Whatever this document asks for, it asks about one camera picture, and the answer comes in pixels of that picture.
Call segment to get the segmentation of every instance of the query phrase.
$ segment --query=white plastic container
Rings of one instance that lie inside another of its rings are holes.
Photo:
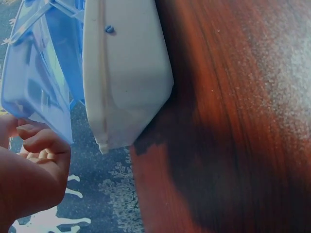
[[[17,118],[72,143],[70,109],[80,101],[102,153],[131,145],[173,86],[154,0],[23,1],[2,81],[1,104]]]
[[[115,32],[105,33],[107,25]],[[173,86],[154,0],[86,1],[83,84],[100,151],[131,145]]]

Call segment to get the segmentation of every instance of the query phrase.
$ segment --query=plastic latch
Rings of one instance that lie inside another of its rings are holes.
[[[23,25],[21,25],[21,27],[11,36],[10,44],[18,45],[19,42],[22,41],[23,36],[34,25],[34,23],[36,23],[52,7],[55,7],[71,18],[75,18],[83,22],[84,10],[78,10],[74,7],[71,7],[64,3],[63,0],[50,0],[49,3],[41,7],[33,16],[31,16]]]

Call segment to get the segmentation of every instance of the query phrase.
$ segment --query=blue screw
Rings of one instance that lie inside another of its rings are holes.
[[[111,26],[111,25],[107,25],[107,26],[105,27],[105,32],[107,32],[107,33],[113,33],[114,31],[115,31],[115,29],[114,29],[114,27]]]

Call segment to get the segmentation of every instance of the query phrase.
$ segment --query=wood grain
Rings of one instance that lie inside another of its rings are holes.
[[[311,1],[156,6],[175,86],[131,148],[146,232],[311,232]]]

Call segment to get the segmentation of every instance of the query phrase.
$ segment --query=white painted marking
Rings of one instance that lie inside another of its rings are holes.
[[[80,177],[71,175],[68,176],[68,181],[76,180],[80,181]],[[83,198],[82,193],[78,191],[74,191],[71,189],[66,188],[67,194],[76,195],[79,198]],[[79,219],[70,219],[70,218],[62,218],[57,217],[57,206],[38,212],[36,214],[31,215],[30,220],[25,225],[20,225],[19,222],[16,220],[13,223],[13,227],[16,229],[16,233],[77,233],[80,230],[80,226],[77,224],[86,222],[91,224],[90,218],[79,218]],[[60,225],[75,225],[72,226],[69,232],[61,232],[57,227]]]

